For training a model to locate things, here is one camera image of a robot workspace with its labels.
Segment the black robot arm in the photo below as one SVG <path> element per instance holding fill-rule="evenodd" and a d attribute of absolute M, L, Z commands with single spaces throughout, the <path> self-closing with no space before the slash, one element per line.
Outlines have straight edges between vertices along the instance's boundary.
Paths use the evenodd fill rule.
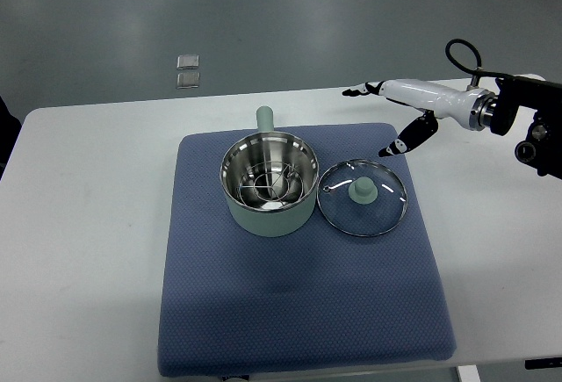
<path fill-rule="evenodd" d="M 491 133 L 505 136 L 520 114 L 521 139 L 514 147 L 518 162 L 541 177 L 561 178 L 561 85 L 538 78 L 495 78 L 498 93 L 480 114 Z"/>

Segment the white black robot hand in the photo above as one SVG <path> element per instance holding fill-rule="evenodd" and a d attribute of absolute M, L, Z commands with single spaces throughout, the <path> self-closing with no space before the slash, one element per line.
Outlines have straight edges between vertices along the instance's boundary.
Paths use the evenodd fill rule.
<path fill-rule="evenodd" d="M 481 88 L 461 91 L 415 79 L 362 83 L 342 94 L 345 97 L 380 96 L 421 112 L 420 117 L 378 152 L 380 157 L 403 155 L 418 148 L 438 131 L 440 119 L 452 118 L 466 130 L 481 131 L 490 126 L 486 115 L 494 111 L 497 99 L 491 91 Z"/>

